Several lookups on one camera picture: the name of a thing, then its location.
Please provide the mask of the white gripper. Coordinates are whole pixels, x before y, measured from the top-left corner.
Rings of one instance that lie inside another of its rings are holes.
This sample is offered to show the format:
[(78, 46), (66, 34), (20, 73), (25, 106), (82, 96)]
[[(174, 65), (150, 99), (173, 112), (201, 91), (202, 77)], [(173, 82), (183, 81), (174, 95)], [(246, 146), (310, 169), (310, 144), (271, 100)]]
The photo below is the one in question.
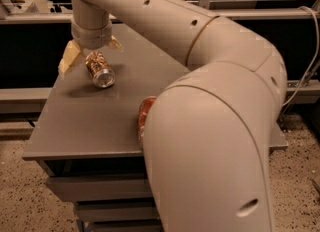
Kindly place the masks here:
[(74, 40), (70, 40), (66, 45), (58, 66), (60, 75), (70, 73), (84, 60), (82, 48), (95, 50), (107, 44), (111, 49), (123, 49), (122, 44), (112, 36), (112, 23), (110, 20), (98, 29), (85, 29), (72, 20), (71, 34)]

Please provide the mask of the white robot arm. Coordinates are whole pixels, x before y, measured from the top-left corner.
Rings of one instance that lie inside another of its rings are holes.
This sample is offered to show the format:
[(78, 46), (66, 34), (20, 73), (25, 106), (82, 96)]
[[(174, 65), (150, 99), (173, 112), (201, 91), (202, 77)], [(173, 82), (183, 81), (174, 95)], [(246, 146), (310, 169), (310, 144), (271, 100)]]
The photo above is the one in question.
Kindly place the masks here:
[(271, 131), (286, 96), (278, 50), (181, 0), (72, 0), (72, 35), (94, 49), (111, 13), (188, 74), (147, 115), (143, 153), (165, 232), (274, 232)]

